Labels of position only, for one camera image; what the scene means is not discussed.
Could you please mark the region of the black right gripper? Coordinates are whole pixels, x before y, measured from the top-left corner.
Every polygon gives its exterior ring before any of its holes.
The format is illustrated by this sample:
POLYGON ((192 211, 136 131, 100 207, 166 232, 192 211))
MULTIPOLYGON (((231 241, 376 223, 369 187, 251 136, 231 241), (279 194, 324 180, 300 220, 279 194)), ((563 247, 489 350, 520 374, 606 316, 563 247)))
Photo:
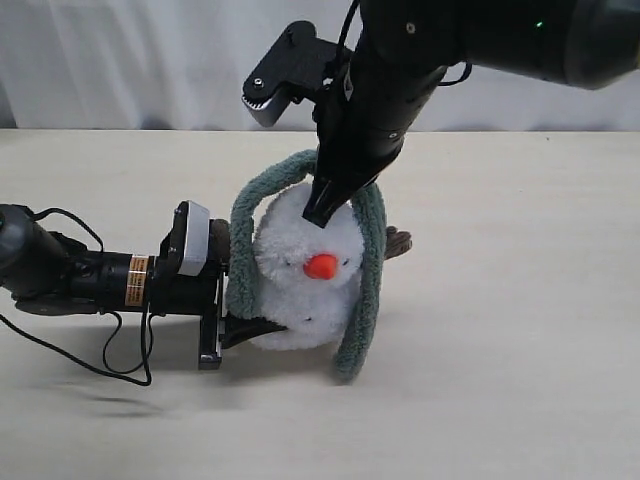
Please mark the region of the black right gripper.
POLYGON ((314 180, 302 217, 325 228, 337 210, 385 170, 415 122, 415 69, 379 59, 332 64, 316 105, 314 180))

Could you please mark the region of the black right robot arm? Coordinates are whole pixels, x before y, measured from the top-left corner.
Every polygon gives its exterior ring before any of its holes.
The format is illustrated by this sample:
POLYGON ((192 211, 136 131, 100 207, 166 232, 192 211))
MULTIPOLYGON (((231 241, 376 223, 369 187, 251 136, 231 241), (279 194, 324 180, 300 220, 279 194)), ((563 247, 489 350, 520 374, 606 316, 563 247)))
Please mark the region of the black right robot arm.
POLYGON ((317 108, 302 215, 326 226, 399 156, 447 71, 480 66, 599 90, 639 66, 635 1, 363 1, 362 30, 317 108))

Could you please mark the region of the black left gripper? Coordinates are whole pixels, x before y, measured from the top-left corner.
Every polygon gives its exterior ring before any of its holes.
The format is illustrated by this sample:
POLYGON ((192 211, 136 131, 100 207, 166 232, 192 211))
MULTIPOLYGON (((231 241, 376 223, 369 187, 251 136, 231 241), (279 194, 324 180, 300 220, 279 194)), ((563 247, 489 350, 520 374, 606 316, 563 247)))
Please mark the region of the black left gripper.
POLYGON ((214 219, 210 213, 207 261, 195 277, 177 274, 177 264, 168 257, 172 226, 160 243, 159 255, 154 263, 150 312, 157 316, 186 315, 199 318, 197 363, 200 370, 219 369, 222 349, 288 330, 286 326, 263 317, 225 317, 222 322, 224 275, 228 271, 226 220, 214 219))

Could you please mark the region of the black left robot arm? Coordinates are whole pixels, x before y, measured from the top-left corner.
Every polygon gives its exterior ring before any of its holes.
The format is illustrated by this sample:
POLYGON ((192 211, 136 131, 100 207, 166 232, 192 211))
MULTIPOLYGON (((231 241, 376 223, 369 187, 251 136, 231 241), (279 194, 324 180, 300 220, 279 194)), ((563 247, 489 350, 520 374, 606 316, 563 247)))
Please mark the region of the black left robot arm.
POLYGON ((18 310, 42 316, 141 313, 144 360, 153 318, 196 316, 201 369, 218 368, 227 348, 283 331, 263 317, 224 312, 224 288, 231 282, 229 225, 211 218, 207 208, 181 202, 158 254, 151 256, 94 251, 48 231, 39 222, 55 211, 1 207, 1 286, 18 310))

